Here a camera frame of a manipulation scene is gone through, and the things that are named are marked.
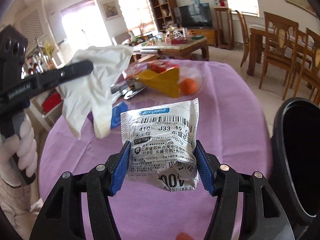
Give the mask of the white gloved left hand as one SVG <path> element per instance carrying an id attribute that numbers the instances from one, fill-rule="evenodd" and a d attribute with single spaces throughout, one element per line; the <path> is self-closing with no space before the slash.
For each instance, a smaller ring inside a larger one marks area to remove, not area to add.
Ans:
<path id="1" fill-rule="evenodd" d="M 19 135 L 13 135 L 1 141 L 1 178 L 11 187 L 21 186 L 21 181 L 10 163 L 10 158 L 16 153 L 18 168 L 25 171 L 26 176 L 31 178 L 37 169 L 37 143 L 34 139 L 34 129 L 30 118 L 24 114 L 24 120 L 20 126 Z"/>

